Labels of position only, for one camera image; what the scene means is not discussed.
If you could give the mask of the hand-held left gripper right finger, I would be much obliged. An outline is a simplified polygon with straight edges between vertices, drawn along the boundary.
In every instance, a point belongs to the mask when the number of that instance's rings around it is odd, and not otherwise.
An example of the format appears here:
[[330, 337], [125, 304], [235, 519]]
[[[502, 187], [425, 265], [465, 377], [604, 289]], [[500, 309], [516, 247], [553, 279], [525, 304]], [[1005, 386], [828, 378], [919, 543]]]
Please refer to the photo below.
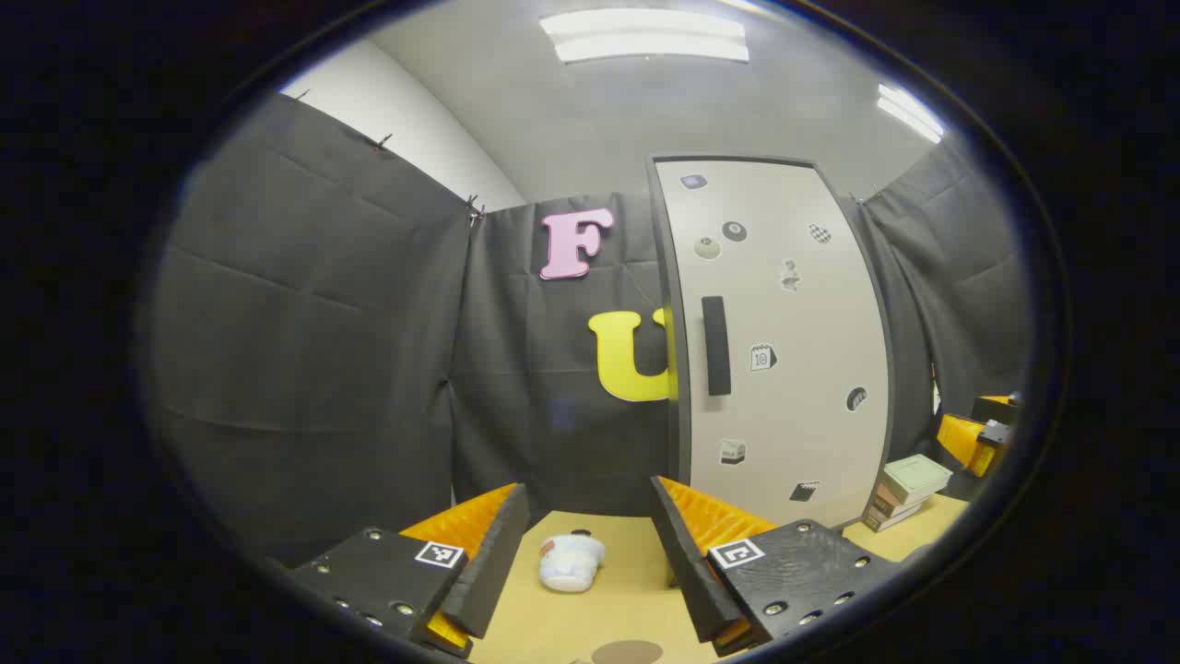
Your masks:
[[677, 480], [649, 484], [691, 629], [717, 656], [809, 646], [903, 571], [809, 518], [776, 526]]

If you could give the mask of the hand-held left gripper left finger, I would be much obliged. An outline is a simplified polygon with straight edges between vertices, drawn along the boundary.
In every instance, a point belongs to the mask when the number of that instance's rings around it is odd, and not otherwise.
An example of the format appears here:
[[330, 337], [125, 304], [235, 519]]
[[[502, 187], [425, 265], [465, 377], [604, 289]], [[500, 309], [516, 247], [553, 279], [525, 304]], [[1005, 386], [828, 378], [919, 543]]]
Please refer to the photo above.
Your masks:
[[359, 530], [289, 579], [384, 637], [467, 659], [489, 635], [527, 518], [525, 484], [507, 484], [399, 532]]

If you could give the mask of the round brown coaster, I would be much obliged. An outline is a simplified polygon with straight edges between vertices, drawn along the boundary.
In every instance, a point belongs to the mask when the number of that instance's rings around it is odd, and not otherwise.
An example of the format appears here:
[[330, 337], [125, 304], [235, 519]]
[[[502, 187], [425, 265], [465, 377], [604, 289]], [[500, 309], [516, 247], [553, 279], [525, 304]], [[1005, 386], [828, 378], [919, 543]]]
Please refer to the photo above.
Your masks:
[[607, 643], [596, 647], [594, 664], [656, 664], [666, 650], [653, 640], [628, 639]]

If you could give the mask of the pale green book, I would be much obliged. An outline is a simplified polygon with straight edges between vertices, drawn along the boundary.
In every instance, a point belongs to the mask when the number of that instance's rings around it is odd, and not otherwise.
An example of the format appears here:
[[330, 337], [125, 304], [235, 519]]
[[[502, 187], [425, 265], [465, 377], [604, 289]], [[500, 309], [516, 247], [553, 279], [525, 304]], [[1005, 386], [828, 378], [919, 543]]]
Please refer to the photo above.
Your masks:
[[896, 459], [881, 468], [880, 486], [894, 504], [906, 505], [926, 499], [948, 487], [952, 471], [922, 454]]

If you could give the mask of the brown book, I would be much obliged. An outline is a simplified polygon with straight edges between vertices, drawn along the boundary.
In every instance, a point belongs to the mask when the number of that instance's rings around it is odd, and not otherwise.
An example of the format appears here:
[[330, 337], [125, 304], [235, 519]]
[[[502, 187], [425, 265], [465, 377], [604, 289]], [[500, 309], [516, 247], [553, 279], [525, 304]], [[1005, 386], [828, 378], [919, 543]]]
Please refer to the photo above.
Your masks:
[[907, 501], [902, 501], [885, 484], [878, 484], [871, 507], [877, 509], [881, 520], [890, 520], [890, 518], [909, 517], [910, 513], [920, 508], [926, 501], [927, 495], [911, 497]]
[[911, 517], [919, 517], [923, 509], [931, 507], [931, 501], [914, 502], [909, 505], [892, 505], [886, 502], [874, 502], [868, 506], [866, 513], [861, 518], [861, 521], [868, 526], [872, 532], [881, 532], [881, 530], [889, 530], [890, 527], [902, 524]]

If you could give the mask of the long ceiling light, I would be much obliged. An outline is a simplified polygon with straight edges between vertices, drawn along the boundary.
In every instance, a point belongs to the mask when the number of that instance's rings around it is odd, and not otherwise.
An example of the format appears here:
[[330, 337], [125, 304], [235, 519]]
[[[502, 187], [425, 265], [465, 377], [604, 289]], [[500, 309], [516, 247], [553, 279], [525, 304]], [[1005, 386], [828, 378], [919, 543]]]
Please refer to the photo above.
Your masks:
[[902, 121], [903, 125], [914, 130], [916, 134], [925, 138], [932, 144], [939, 144], [945, 134], [945, 129], [940, 126], [938, 118], [922, 101], [903, 91], [903, 88], [890, 88], [889, 85], [878, 84], [877, 109], [880, 109], [890, 117]]
[[743, 26], [709, 14], [609, 7], [544, 17], [539, 27], [565, 64], [620, 55], [699, 55], [721, 63], [749, 63]]

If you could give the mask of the black backdrop cloth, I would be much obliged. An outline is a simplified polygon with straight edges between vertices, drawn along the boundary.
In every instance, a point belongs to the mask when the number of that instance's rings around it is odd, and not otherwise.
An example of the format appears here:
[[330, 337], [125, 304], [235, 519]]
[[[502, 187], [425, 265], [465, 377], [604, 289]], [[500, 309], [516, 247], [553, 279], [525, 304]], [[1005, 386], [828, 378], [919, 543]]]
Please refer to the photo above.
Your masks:
[[[676, 140], [622, 184], [473, 213], [278, 94], [198, 162], [160, 244], [153, 415], [247, 546], [303, 563], [507, 484], [645, 517], [663, 476], [839, 527], [1035, 340], [1009, 203], [948, 139], [868, 198], [778, 147]], [[732, 394], [704, 379], [722, 297]]]

